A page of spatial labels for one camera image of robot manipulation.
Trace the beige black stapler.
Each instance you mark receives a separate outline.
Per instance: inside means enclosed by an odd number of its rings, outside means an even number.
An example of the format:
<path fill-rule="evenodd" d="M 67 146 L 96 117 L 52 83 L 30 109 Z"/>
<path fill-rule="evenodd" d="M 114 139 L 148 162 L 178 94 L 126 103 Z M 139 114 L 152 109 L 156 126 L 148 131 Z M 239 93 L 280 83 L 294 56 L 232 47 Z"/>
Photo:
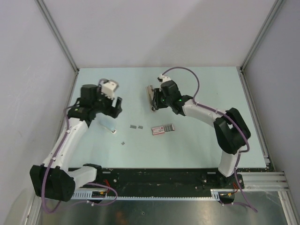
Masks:
<path fill-rule="evenodd" d="M 154 104 L 153 104 L 153 98 L 154 98 L 154 89 L 153 89 L 153 86 L 152 85 L 149 85 L 146 87 L 146 92 L 147 92 L 147 98 L 148 98 L 148 102 L 149 102 L 149 105 L 150 105 L 150 109 L 152 112 L 155 112 L 156 109 L 154 107 Z"/>

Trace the red white staple box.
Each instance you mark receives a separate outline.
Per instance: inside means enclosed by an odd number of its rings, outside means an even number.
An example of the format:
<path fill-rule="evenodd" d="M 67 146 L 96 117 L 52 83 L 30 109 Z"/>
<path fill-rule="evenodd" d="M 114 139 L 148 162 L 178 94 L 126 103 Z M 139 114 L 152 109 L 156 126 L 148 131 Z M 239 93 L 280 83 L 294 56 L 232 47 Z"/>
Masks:
<path fill-rule="evenodd" d="M 151 129 L 152 135 L 161 135 L 166 132 L 172 132 L 175 130 L 175 127 L 173 124 L 168 124 L 168 125 L 162 125 L 159 127 L 153 127 Z"/>

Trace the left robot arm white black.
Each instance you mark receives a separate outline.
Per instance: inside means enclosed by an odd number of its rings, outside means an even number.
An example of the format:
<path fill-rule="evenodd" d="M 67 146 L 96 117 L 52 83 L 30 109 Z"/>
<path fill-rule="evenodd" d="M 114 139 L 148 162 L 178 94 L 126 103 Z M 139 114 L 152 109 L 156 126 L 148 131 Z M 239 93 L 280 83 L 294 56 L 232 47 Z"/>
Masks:
<path fill-rule="evenodd" d="M 121 113 L 120 97 L 115 97 L 118 83 L 101 79 L 97 85 L 85 84 L 80 97 L 65 110 L 66 124 L 52 151 L 41 165 L 33 165 L 30 178 L 37 196 L 67 202 L 74 191 L 87 183 L 97 188 L 104 178 L 94 165 L 70 171 L 69 162 L 79 141 L 98 113 L 117 118 Z"/>

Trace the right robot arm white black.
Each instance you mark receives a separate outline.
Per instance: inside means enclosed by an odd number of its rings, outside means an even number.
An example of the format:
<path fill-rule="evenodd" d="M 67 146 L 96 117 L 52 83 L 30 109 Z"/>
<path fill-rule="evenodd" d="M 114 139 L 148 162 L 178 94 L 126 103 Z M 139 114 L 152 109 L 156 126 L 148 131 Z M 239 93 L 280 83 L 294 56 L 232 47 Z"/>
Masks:
<path fill-rule="evenodd" d="M 217 143 L 222 150 L 216 182 L 221 188 L 229 187 L 233 183 L 241 148 L 246 146 L 245 152 L 249 151 L 248 139 L 251 133 L 240 112 L 236 108 L 220 111 L 201 105 L 192 96 L 182 95 L 173 80 L 161 83 L 159 88 L 149 85 L 146 90 L 153 112 L 171 108 L 176 115 L 200 120 L 214 128 Z"/>

